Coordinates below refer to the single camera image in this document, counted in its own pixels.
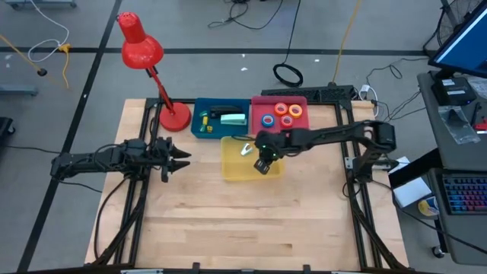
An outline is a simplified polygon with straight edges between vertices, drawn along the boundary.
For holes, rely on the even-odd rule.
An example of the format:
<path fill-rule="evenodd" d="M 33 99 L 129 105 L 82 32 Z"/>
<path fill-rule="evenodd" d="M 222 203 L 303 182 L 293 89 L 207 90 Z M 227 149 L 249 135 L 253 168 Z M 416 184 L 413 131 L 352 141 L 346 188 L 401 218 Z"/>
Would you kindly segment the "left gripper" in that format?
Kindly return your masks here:
<path fill-rule="evenodd" d="M 151 147 L 151 156 L 154 163 L 151 164 L 151 169 L 164 169 L 166 173 L 177 171 L 190 165 L 189 161 L 176 161 L 172 158 L 188 158 L 190 153 L 178 149 L 176 146 L 172 147 L 172 138 L 157 137 Z"/>

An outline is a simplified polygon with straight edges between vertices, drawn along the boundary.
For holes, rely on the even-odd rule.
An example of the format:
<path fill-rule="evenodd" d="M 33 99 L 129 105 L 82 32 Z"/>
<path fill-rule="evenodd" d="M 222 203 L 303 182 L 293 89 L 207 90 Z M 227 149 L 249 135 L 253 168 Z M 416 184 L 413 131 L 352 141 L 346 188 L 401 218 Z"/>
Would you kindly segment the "mint green eraser block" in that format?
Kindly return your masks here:
<path fill-rule="evenodd" d="M 247 117 L 244 113 L 224 114 L 220 117 L 220 124 L 230 126 L 246 126 Z"/>

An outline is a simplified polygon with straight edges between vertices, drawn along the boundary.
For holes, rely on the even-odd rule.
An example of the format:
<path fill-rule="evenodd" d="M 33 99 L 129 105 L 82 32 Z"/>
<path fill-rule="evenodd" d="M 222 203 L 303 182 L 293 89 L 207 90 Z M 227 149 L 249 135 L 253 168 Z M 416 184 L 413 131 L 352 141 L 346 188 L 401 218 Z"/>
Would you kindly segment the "black stapler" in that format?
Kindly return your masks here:
<path fill-rule="evenodd" d="M 209 116 L 212 119 L 218 119 L 219 117 L 221 117 L 223 115 L 242 114 L 242 113 L 243 113 L 242 109 L 239 107 L 236 107 L 236 106 L 216 105 L 216 106 L 210 106 Z"/>

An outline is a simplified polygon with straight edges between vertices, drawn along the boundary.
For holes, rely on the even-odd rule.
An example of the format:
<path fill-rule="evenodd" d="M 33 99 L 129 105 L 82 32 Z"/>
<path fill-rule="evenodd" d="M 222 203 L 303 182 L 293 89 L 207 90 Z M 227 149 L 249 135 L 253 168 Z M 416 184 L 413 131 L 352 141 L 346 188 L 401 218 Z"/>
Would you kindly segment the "pink plastic bin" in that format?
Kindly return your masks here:
<path fill-rule="evenodd" d="M 302 109 L 302 114 L 295 119 L 292 128 L 306 128 L 308 129 L 309 116 L 307 112 L 307 99 L 302 96 L 255 96 L 251 98 L 251 132 L 256 135 L 261 130 L 269 132 L 279 132 L 286 127 L 282 127 L 281 117 L 275 112 L 275 105 L 278 103 L 286 104 L 290 107 L 297 104 Z M 265 127 L 262 123 L 262 118 L 265 115 L 272 115 L 274 118 L 274 125 Z"/>

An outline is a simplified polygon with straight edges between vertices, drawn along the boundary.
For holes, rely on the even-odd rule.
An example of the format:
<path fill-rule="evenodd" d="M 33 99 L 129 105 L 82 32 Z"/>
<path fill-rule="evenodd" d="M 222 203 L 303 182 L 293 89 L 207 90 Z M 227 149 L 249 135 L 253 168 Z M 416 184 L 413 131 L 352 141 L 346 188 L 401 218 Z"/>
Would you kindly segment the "yellow translucent plastic bin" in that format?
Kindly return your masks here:
<path fill-rule="evenodd" d="M 250 143 L 253 152 L 247 156 L 241 156 L 242 147 Z M 254 142 L 250 140 L 237 140 L 230 136 L 221 139 L 221 173 L 227 181 L 245 181 L 245 180 L 267 180 L 275 179 L 285 172 L 284 161 L 274 162 L 266 175 L 262 175 L 254 168 L 256 160 L 259 158 L 259 151 L 256 149 Z"/>

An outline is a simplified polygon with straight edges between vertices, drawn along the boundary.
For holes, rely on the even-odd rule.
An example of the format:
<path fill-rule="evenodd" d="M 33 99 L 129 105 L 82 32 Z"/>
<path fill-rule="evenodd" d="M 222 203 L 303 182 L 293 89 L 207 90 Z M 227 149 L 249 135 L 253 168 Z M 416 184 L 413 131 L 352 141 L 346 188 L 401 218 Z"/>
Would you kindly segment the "blue plastic bin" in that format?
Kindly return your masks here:
<path fill-rule="evenodd" d="M 245 115 L 247 124 L 245 126 L 221 124 L 221 116 L 212 116 L 211 108 L 215 107 L 236 107 L 240 113 Z M 201 113 L 208 114 L 208 126 L 212 127 L 211 132 L 205 129 L 202 131 L 203 117 Z M 249 99 L 223 99 L 223 98 L 196 98 L 193 108 L 191 133 L 198 139 L 221 139 L 231 135 L 246 135 L 250 117 Z"/>

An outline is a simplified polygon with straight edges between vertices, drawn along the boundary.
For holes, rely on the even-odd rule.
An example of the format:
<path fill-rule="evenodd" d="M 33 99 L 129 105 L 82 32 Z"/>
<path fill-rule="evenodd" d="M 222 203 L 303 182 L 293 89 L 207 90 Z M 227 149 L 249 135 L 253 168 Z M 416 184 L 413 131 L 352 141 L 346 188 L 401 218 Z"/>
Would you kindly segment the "white power adapter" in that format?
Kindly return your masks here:
<path fill-rule="evenodd" d="M 361 100 L 368 100 L 367 95 L 369 93 L 372 93 L 372 95 L 373 95 L 372 100 L 375 100 L 375 101 L 378 100 L 377 92 L 368 84 L 363 84 L 361 86 L 361 89 L 358 92 L 358 96 Z"/>

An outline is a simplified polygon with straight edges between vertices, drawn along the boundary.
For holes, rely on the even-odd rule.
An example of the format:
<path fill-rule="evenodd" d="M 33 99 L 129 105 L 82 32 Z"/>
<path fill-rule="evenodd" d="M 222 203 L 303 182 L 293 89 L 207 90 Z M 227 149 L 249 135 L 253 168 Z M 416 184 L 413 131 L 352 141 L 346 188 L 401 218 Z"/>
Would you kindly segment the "red desk lamp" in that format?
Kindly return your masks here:
<path fill-rule="evenodd" d="M 145 70 L 153 79 L 164 106 L 159 113 L 159 123 L 168 131 L 179 132 L 191 122 L 188 106 L 173 102 L 158 77 L 156 65 L 163 59 L 162 45 L 151 35 L 146 34 L 139 16 L 134 12 L 118 14 L 116 21 L 125 37 L 121 50 L 124 64 L 131 69 Z"/>

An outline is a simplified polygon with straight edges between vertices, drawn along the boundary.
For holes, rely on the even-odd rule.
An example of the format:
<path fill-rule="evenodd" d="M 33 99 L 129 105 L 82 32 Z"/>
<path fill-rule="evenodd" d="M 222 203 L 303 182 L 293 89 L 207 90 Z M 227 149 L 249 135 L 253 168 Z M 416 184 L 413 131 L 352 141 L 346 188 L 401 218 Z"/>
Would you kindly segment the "black side shelf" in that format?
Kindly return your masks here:
<path fill-rule="evenodd" d="M 396 161 L 399 162 L 399 165 L 388 173 L 388 179 L 392 189 L 402 186 L 408 183 L 409 181 L 421 177 L 431 189 L 431 194 L 423 197 L 422 199 L 428 198 L 430 196 L 435 196 L 438 202 L 439 192 L 436 190 L 436 186 L 434 185 L 433 180 L 428 175 L 428 172 L 432 168 L 442 167 L 439 151 L 436 148 L 414 161 L 410 161 L 406 157 L 398 158 L 396 159 Z M 394 204 L 405 214 L 409 214 L 412 217 L 415 217 L 421 221 L 429 221 L 431 222 L 432 225 L 436 227 L 440 226 L 439 215 L 427 217 L 419 212 L 417 204 L 420 200 L 404 208 L 399 207 L 399 205 L 396 202 L 394 193 L 393 193 L 393 200 L 394 200 Z"/>

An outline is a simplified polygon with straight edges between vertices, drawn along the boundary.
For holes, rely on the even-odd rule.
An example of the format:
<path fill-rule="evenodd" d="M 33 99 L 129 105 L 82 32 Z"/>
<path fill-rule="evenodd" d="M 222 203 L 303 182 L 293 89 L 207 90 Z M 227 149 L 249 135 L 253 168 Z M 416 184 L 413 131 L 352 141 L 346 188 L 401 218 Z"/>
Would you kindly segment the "grey metal stand foot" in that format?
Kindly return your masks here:
<path fill-rule="evenodd" d="M 37 96 L 38 90 L 33 85 L 0 84 L 0 95 Z"/>
<path fill-rule="evenodd" d="M 78 5 L 75 0 L 0 0 L 0 2 L 4 2 L 5 4 L 9 5 L 14 10 L 21 10 L 24 8 L 33 8 L 37 6 L 38 8 L 41 7 L 71 7 L 76 8 Z"/>

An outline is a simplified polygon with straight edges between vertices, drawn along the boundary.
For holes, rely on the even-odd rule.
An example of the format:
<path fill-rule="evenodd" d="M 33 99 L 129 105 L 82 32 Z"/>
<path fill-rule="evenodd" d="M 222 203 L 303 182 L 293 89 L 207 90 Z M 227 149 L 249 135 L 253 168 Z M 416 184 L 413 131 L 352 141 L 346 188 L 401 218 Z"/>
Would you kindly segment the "grey side desk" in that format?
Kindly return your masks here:
<path fill-rule="evenodd" d="M 437 148 L 417 159 L 420 172 L 437 197 L 440 208 L 439 226 L 447 235 L 443 237 L 444 251 L 461 265 L 487 266 L 487 254 L 456 241 L 456 238 L 487 250 L 487 212 L 481 215 L 452 215 L 447 211 L 446 195 L 441 192 L 441 176 L 487 176 L 487 135 L 477 143 L 458 145 L 438 113 L 438 102 L 431 90 L 434 80 L 429 73 L 417 76 Z"/>

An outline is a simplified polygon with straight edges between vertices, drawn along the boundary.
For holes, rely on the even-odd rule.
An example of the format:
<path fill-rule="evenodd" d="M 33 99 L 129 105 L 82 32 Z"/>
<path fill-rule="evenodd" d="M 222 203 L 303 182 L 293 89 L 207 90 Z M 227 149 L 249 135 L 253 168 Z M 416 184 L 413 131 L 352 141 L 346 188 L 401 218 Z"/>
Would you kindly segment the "black mini computer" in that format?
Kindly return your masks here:
<path fill-rule="evenodd" d="M 440 106 L 465 106 L 477 98 L 465 78 L 436 79 L 431 89 Z"/>

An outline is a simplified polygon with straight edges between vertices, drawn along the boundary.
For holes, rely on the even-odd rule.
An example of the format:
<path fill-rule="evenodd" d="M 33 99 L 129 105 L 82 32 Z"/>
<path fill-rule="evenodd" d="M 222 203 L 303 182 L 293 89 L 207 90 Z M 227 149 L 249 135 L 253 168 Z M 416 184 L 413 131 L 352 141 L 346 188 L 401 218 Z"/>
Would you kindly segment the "backlit rainbow keyboard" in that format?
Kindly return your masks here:
<path fill-rule="evenodd" d="M 451 215 L 487 215 L 487 176 L 441 176 L 444 204 Z"/>

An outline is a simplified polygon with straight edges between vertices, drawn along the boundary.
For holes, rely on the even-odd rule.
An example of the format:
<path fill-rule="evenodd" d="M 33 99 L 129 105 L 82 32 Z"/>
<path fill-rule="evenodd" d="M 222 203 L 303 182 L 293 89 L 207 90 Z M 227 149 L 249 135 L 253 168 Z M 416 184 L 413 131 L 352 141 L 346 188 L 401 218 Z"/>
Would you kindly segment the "computer monitor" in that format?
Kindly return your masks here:
<path fill-rule="evenodd" d="M 482 0 L 466 16 L 428 64 L 487 78 L 487 0 Z"/>

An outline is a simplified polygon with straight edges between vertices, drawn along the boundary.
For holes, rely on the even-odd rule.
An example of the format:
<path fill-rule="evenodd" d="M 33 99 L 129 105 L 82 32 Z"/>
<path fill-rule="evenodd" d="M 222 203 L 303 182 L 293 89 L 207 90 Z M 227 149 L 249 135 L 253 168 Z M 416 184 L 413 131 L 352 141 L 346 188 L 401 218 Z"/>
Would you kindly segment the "black floor fan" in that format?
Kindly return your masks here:
<path fill-rule="evenodd" d="M 442 46 L 454 31 L 471 17 L 483 0 L 440 0 L 440 2 L 441 14 L 437 25 L 433 34 L 422 45 L 422 52 L 427 57 L 432 57 L 436 52 L 436 49 L 428 49 L 428 45 L 435 41 L 438 46 Z"/>

